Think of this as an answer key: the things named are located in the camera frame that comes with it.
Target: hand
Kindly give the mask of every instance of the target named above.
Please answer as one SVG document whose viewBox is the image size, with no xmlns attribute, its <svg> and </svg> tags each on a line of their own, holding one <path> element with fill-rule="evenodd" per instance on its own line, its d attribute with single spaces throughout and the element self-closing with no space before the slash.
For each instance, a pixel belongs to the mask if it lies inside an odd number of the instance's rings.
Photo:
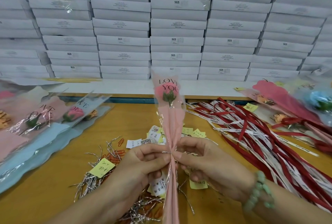
<svg viewBox="0 0 332 224">
<path fill-rule="evenodd" d="M 149 181 L 161 177 L 161 169 L 169 164 L 171 155 L 162 153 L 166 146 L 145 144 L 131 149 L 107 180 L 100 186 L 110 196 L 112 206 L 107 219 L 112 223 L 136 202 Z"/>
<path fill-rule="evenodd" d="M 182 169 L 195 169 L 190 174 L 192 181 L 206 180 L 236 201 L 247 200 L 256 183 L 255 175 L 215 143 L 204 138 L 183 137 L 178 142 L 177 150 L 198 154 L 196 157 L 179 151 L 172 153 Z"/>
</svg>

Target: white shelf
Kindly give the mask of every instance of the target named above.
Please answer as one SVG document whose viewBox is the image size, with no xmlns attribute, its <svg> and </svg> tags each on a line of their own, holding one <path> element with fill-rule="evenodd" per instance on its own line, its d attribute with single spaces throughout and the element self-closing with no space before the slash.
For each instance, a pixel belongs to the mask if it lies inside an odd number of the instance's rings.
<svg viewBox="0 0 332 224">
<path fill-rule="evenodd" d="M 225 99 L 249 100 L 234 88 L 251 88 L 254 84 L 254 82 L 233 81 L 181 81 L 181 94 L 192 99 L 222 97 Z M 115 97 L 153 97 L 154 94 L 151 80 L 103 79 L 100 82 L 91 83 L 63 83 L 48 87 L 48 91 L 76 94 L 87 94 L 93 91 L 93 93 L 114 94 Z"/>
</svg>

